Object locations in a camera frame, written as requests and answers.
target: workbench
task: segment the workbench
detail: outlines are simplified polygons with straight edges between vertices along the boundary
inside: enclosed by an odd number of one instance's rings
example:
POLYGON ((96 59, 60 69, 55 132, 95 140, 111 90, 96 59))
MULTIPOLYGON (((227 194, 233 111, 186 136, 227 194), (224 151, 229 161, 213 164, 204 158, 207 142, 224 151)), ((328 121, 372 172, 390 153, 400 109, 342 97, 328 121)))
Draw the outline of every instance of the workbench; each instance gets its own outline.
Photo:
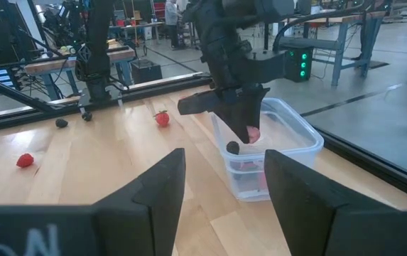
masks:
MULTIPOLYGON (((313 39, 307 38, 307 33, 305 32, 304 38, 291 38, 291 37, 282 37, 280 44, 284 45, 295 45, 295 46, 311 46, 316 49, 323 49, 323 50, 333 50, 335 51, 335 60, 328 61, 322 60, 319 58, 313 58, 314 61, 327 63, 334 65, 334 69, 332 71, 332 80, 331 85, 337 86, 340 78, 340 72, 347 68, 353 67, 360 67, 361 69, 361 76, 366 77, 367 71, 369 70, 369 64, 372 57, 372 51, 374 49, 374 44, 376 40, 376 36, 379 33, 380 25, 385 16, 385 11, 373 11, 369 12, 366 15, 366 36, 364 39, 365 45, 365 53, 362 56, 362 59, 356 60, 353 63, 342 65, 342 59, 344 57, 345 52, 345 41, 347 38, 348 28, 350 24, 362 22, 363 15, 355 14, 349 16, 343 16, 338 18, 317 18, 311 21, 306 21, 307 24, 309 23, 338 23, 339 24, 339 33, 337 39, 335 41, 331 40, 322 40, 322 39, 313 39)), ((294 21, 297 18, 288 18, 283 21, 290 22, 294 21)))
MULTIPOLYGON (((109 45, 109 49, 116 49, 120 47, 121 45, 119 45, 118 43, 109 45)), ((131 72, 129 67, 129 61, 133 60, 135 57, 134 50, 133 49, 116 50, 107 53, 107 55, 110 58, 110 63, 114 63, 116 66, 118 79, 123 81, 127 85, 130 85, 131 72)), ((78 94, 77 85, 74 80, 74 75, 72 74, 72 71, 75 68, 75 60, 76 60, 75 57, 69 57, 67 60, 51 60, 42 63, 29 64, 25 66, 25 72, 28 75, 40 76, 43 80, 45 88, 47 89, 50 99, 58 100, 60 98, 57 92, 55 91, 53 80, 50 74, 60 72, 66 73, 73 94, 74 95, 78 94)))
POLYGON ((146 23, 146 24, 139 24, 135 26, 110 26, 110 28, 119 28, 124 31, 124 36, 125 38, 129 38, 128 32, 137 28, 149 28, 149 27, 154 27, 154 30, 156 31, 156 42, 159 43, 159 31, 158 27, 164 25, 164 22, 152 22, 152 23, 146 23))
MULTIPOLYGON (((208 89, 196 87, 97 110, 91 122, 73 114, 63 117, 69 122, 64 129, 49 119, 0 130, 0 204, 91 204, 182 147, 185 195, 173 255, 290 255, 271 202, 244 203, 230 192, 210 114, 178 113, 180 98, 208 89), (164 128, 153 118, 161 110, 170 115, 164 128), (17 158, 26 152, 35 163, 19 169, 17 158)), ((331 151, 317 155, 314 169, 407 210, 407 194, 331 151)))

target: gray floor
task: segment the gray floor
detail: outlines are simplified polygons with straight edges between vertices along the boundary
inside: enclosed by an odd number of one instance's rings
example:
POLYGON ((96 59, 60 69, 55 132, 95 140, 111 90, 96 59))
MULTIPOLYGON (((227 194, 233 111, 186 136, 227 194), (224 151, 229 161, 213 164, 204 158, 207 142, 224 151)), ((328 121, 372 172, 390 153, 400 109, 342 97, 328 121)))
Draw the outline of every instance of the gray floor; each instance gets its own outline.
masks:
MULTIPOLYGON (((318 38, 335 39, 337 26, 318 31, 318 38)), ((359 30, 351 40, 347 40, 345 56, 359 55, 359 30)), ((263 47, 260 31, 250 29, 242 32, 242 38, 251 41, 255 48, 263 47)), ((149 59, 162 66, 163 77, 172 77, 197 71, 208 71, 206 64, 200 62, 201 52, 192 48, 172 50, 169 41, 148 41, 149 59)), ((271 88, 268 96, 280 97, 299 113, 309 113, 322 107, 354 97, 375 94, 340 107, 307 116, 314 125, 345 138, 351 143, 364 147, 386 160, 407 169, 407 23, 382 25, 374 47, 373 60, 389 65, 369 71, 367 78, 359 76, 357 69, 343 70, 339 85, 330 86, 332 66, 313 62, 313 76, 307 82, 294 83, 279 79, 268 83, 271 88), (402 84, 394 90, 385 92, 392 85, 402 84)), ((63 93, 70 94, 65 81, 58 86, 63 93)), ((33 96, 46 100, 46 96, 33 91, 33 96)), ((16 107, 20 104, 10 102, 0 96, 0 110, 16 107)))

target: clear plastic container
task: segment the clear plastic container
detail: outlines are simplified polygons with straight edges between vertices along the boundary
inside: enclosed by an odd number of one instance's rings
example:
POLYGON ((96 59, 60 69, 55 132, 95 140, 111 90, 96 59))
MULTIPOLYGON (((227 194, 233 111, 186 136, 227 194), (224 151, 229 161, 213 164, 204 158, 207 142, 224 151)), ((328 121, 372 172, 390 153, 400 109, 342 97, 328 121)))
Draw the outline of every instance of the clear plastic container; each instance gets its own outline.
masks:
POLYGON ((269 200, 264 173, 267 149, 275 149, 313 167, 315 155, 323 148, 323 138, 317 131, 284 101, 276 98, 264 98, 261 103, 261 136, 254 144, 243 144, 215 114, 212 123, 232 192, 241 201, 269 200), (239 145, 238 155, 227 151, 227 144, 232 141, 239 145))

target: red strawberry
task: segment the red strawberry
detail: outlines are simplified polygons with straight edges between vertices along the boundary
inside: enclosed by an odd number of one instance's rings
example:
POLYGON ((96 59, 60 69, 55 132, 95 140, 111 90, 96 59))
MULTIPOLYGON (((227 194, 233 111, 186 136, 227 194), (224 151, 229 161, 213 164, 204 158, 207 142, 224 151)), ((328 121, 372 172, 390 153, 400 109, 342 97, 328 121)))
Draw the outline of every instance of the red strawberry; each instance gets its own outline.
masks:
POLYGON ((18 158, 17 166, 25 168, 33 164, 34 158, 30 154, 23 154, 18 158))
POLYGON ((156 122, 159 124, 159 126, 162 127, 166 127, 168 121, 170 121, 170 117, 167 114, 167 110, 160 111, 154 117, 156 118, 156 122))

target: black box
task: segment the black box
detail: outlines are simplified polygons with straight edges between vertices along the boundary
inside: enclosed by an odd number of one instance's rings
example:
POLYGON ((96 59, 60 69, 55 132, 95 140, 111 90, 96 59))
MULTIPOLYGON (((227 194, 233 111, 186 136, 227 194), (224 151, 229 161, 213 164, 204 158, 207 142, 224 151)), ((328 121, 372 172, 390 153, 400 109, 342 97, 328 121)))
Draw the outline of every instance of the black box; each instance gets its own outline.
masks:
POLYGON ((131 69, 135 84, 162 79, 161 66, 149 60, 134 60, 131 69))
POLYGON ((303 82, 310 78, 312 70, 313 47, 281 45, 282 50, 287 50, 287 63, 285 79, 293 82, 303 82))

